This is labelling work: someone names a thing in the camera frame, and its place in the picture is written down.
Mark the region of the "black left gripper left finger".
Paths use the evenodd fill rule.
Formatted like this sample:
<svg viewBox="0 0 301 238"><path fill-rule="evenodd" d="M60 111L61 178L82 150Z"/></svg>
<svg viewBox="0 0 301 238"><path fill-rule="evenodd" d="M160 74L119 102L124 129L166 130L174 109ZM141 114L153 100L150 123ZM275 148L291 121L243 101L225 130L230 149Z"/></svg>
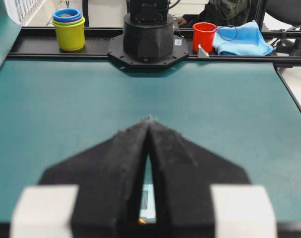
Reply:
<svg viewBox="0 0 301 238"><path fill-rule="evenodd" d="M119 223L136 223L148 127L141 121L48 167L37 185L24 188L11 237L114 238Z"/></svg>

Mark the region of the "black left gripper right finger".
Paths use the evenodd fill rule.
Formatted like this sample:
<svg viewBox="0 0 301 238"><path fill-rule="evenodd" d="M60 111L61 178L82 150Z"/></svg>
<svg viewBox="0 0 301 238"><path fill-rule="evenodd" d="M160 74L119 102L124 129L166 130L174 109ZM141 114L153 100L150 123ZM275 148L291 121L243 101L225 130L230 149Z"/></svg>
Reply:
<svg viewBox="0 0 301 238"><path fill-rule="evenodd" d="M157 121L148 127L157 219L174 238L274 238L266 189L245 170Z"/></svg>

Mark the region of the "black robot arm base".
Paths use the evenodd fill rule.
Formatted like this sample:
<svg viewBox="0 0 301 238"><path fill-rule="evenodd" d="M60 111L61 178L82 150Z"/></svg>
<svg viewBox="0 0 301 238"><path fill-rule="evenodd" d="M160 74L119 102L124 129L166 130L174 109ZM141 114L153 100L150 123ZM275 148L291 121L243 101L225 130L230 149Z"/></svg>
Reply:
<svg viewBox="0 0 301 238"><path fill-rule="evenodd" d="M110 39L108 57L130 67L162 69L187 58L186 41L175 35L169 0L129 0L123 33Z"/></svg>

